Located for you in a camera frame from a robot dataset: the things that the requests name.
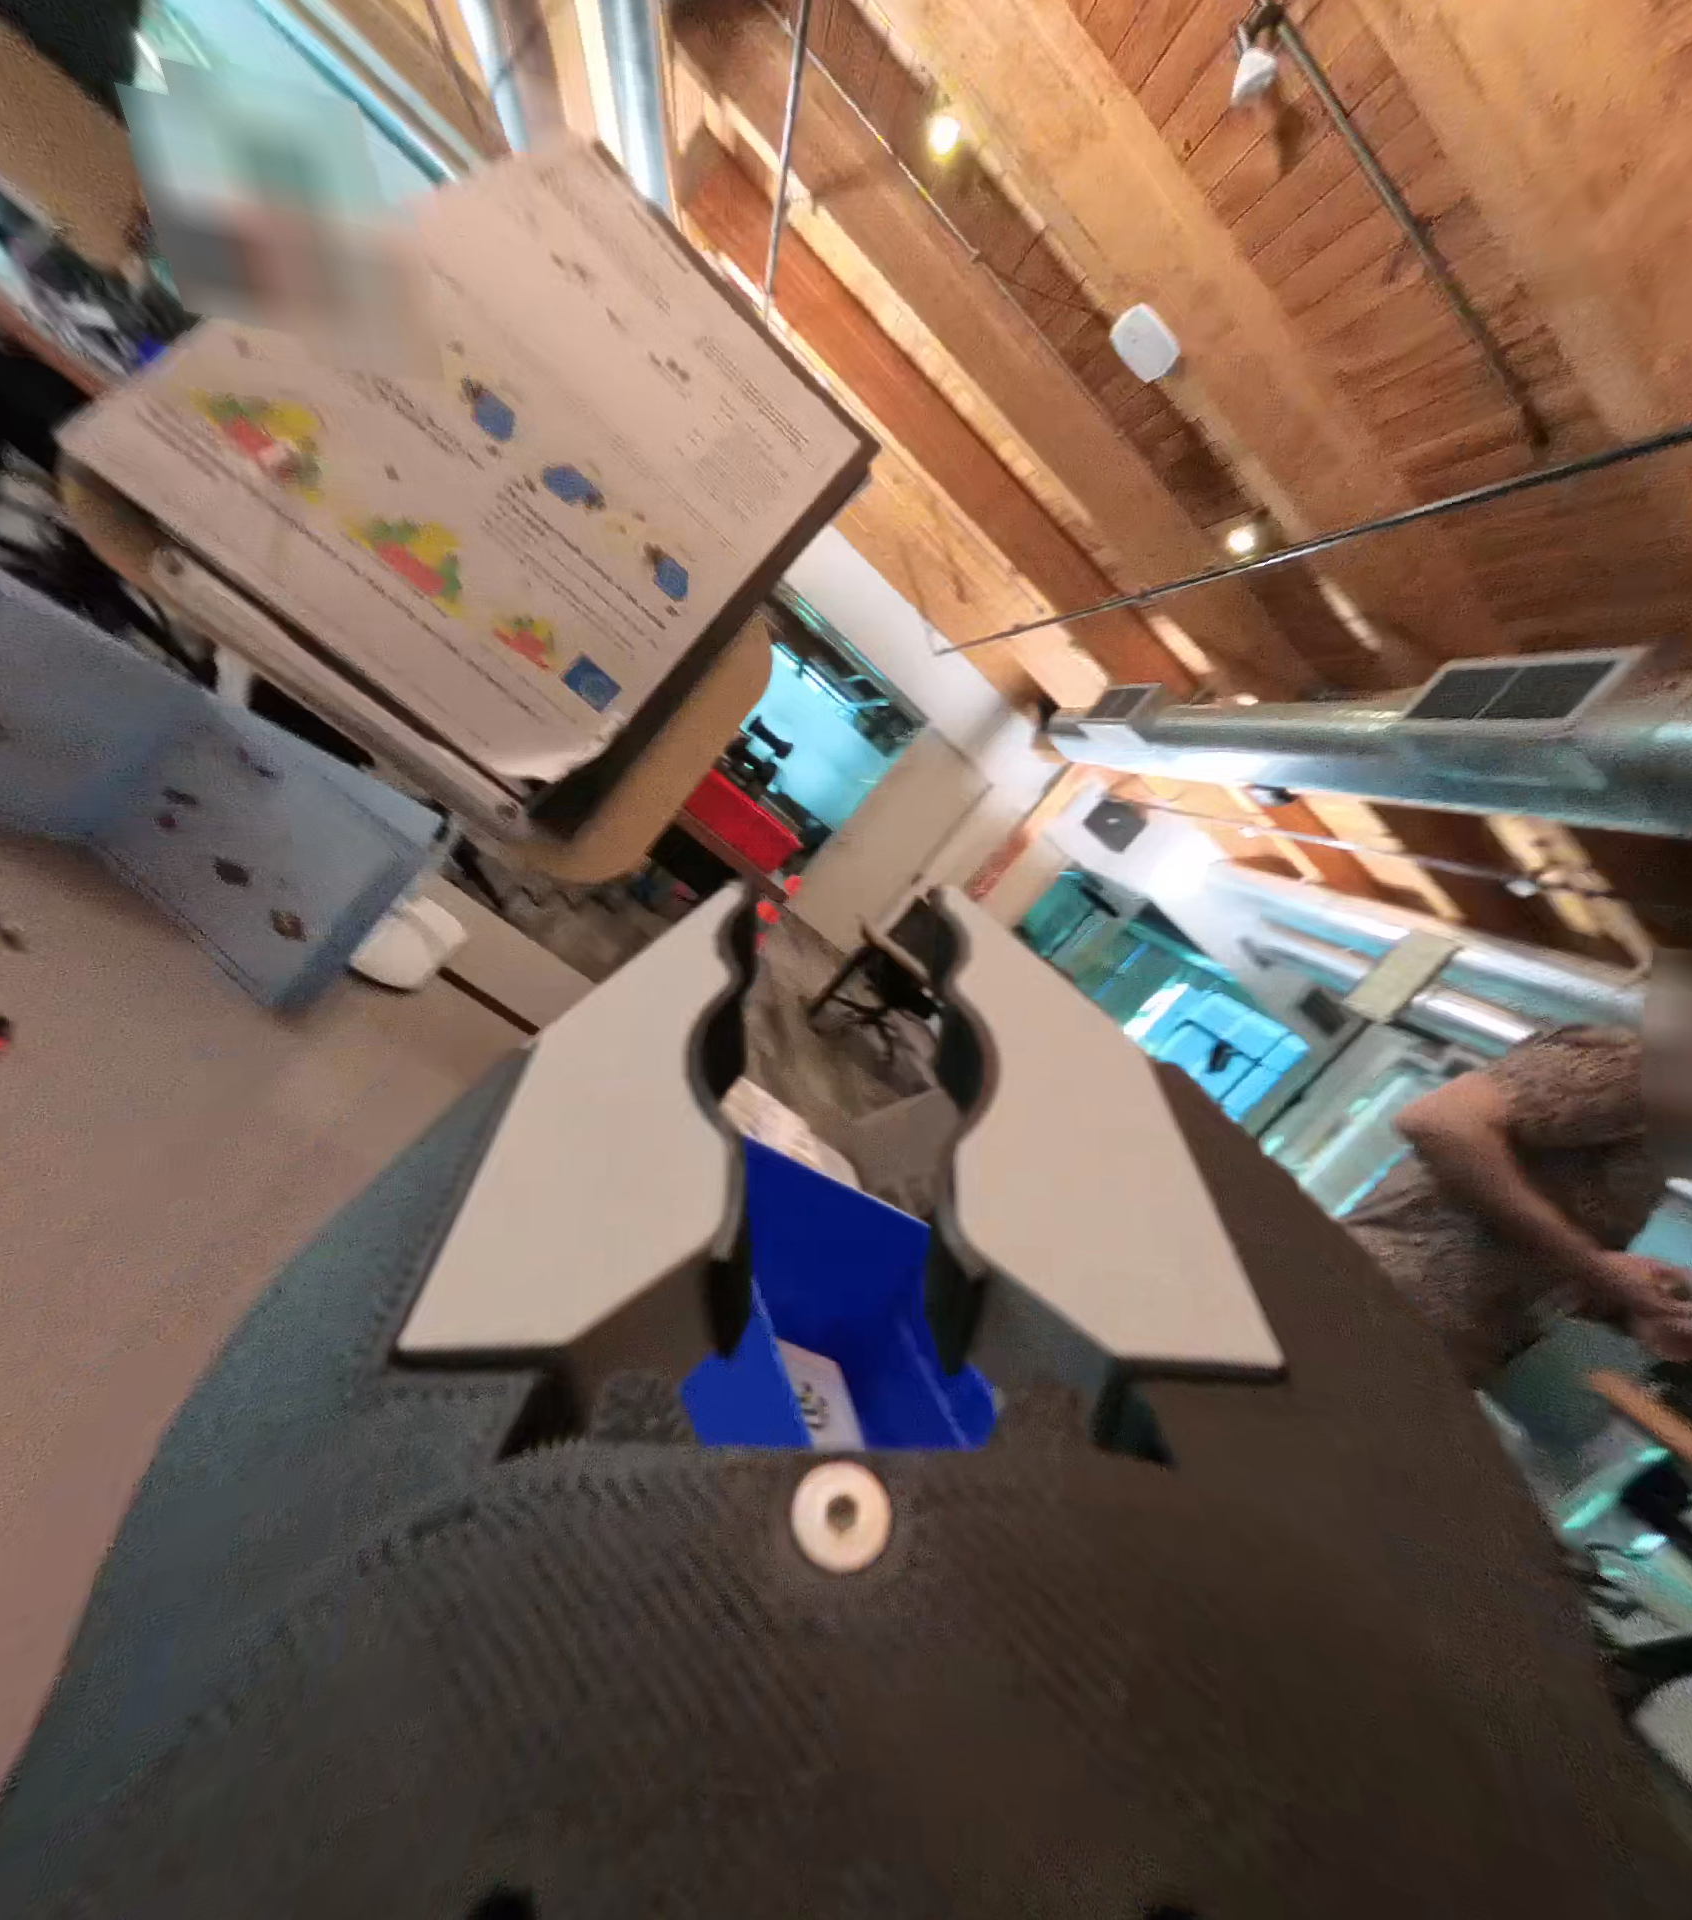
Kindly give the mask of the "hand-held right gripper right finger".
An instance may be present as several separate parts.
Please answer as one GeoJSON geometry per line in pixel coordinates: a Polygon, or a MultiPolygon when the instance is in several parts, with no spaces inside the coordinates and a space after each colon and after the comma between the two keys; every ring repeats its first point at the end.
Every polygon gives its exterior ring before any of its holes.
{"type": "Polygon", "coordinates": [[[1154,1062],[977,903],[932,895],[932,1336],[988,1380],[1283,1380],[1154,1062]]]}

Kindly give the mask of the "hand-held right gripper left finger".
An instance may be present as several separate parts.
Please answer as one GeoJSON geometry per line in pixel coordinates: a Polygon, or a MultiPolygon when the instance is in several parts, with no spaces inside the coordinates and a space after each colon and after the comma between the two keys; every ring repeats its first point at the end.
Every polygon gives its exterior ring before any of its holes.
{"type": "Polygon", "coordinates": [[[754,1313],[746,1056],[757,893],[728,885],[526,1049],[392,1340],[420,1372],[689,1375],[754,1313]]]}

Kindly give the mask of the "lego instruction booklet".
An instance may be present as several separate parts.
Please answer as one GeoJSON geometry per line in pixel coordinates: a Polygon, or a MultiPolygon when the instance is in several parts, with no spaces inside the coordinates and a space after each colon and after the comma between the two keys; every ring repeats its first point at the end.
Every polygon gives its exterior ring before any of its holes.
{"type": "Polygon", "coordinates": [[[450,838],[5,571],[0,828],[91,855],[277,1012],[324,997],[450,838]]]}

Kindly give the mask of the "blue plastic bin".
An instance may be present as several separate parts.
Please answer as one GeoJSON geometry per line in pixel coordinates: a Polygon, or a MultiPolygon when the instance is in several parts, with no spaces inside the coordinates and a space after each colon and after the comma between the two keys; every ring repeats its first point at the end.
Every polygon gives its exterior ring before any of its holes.
{"type": "Polygon", "coordinates": [[[730,1357],[680,1382],[711,1449],[972,1452],[998,1420],[972,1367],[943,1368],[927,1319],[931,1232],[751,1078],[722,1100],[745,1142],[754,1305],[730,1357]]]}

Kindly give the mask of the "white stand base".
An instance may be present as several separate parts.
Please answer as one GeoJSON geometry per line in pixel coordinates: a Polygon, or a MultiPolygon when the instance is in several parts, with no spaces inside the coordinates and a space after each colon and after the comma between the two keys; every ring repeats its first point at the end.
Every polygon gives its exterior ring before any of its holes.
{"type": "Polygon", "coordinates": [[[420,993],[467,947],[468,926],[448,907],[414,893],[359,943],[347,973],[388,995],[420,993]]]}

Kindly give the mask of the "black office chair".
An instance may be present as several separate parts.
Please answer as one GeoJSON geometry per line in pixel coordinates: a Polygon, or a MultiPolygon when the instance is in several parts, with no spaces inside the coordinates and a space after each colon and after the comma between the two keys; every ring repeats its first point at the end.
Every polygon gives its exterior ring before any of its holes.
{"type": "Polygon", "coordinates": [[[944,1019],[936,966],[946,929],[927,893],[889,923],[860,923],[858,945],[805,1008],[814,1035],[858,1036],[884,1068],[934,1042],[944,1019]]]}

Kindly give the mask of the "red tool cabinet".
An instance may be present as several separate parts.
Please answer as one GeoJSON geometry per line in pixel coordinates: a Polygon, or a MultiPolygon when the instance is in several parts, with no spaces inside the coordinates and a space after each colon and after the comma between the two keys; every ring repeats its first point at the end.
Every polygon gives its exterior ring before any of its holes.
{"type": "Polygon", "coordinates": [[[719,768],[691,791],[682,816],[762,875],[780,876],[802,855],[801,831],[719,768]]]}

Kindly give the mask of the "beige document stand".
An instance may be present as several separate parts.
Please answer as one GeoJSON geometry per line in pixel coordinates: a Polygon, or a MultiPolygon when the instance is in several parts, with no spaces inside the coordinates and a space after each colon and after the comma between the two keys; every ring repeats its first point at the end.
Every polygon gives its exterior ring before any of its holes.
{"type": "Polygon", "coordinates": [[[635,873],[769,684],[773,635],[759,608],[638,751],[609,751],[593,764],[602,784],[595,787],[587,816],[576,827],[550,828],[528,819],[523,795],[470,771],[402,718],[386,695],[348,680],[312,640],[231,588],[71,454],[61,457],[57,482],[73,530],[88,548],[158,607],[177,632],[212,649],[222,696],[242,704],[246,684],[278,687],[369,752],[380,777],[441,804],[474,849],[515,876],[595,886],[635,873]]]}

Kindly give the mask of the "printed instruction sheet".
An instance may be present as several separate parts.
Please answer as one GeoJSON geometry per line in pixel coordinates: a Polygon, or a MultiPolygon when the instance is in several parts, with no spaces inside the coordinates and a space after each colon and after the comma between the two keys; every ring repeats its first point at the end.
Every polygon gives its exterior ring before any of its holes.
{"type": "Polygon", "coordinates": [[[414,371],[211,318],[64,457],[507,795],[661,720],[877,440],[595,143],[414,204],[414,371]]]}

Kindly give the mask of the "metal ceiling duct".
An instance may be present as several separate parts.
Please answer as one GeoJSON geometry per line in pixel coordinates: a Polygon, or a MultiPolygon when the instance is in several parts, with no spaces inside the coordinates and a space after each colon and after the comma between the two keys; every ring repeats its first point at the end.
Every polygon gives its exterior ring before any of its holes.
{"type": "Polygon", "coordinates": [[[1046,738],[1119,775],[1692,842],[1692,673],[1655,646],[1452,661],[1409,690],[1320,703],[1115,687],[1046,738]]]}

